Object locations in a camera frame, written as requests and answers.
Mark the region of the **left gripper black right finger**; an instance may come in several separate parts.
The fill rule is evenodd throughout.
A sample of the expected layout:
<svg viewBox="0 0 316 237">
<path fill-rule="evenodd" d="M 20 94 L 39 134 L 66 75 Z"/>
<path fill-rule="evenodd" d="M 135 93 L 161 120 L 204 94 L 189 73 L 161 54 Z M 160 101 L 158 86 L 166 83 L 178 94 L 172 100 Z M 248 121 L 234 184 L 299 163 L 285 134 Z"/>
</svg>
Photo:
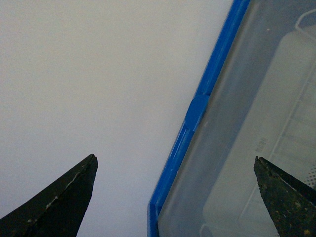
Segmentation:
<svg viewBox="0 0 316 237">
<path fill-rule="evenodd" d="M 259 192 L 281 237 L 316 235 L 316 191 L 263 157 L 255 157 Z"/>
</svg>

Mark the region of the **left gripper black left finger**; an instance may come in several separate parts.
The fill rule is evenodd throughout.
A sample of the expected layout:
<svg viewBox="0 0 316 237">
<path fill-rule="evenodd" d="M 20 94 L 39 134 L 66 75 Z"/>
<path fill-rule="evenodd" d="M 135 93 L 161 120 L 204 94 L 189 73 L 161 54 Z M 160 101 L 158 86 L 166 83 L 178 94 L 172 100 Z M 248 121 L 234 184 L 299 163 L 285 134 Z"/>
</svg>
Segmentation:
<svg viewBox="0 0 316 237">
<path fill-rule="evenodd" d="M 90 154 L 0 220 L 2 237 L 75 237 L 89 206 L 98 168 Z"/>
</svg>

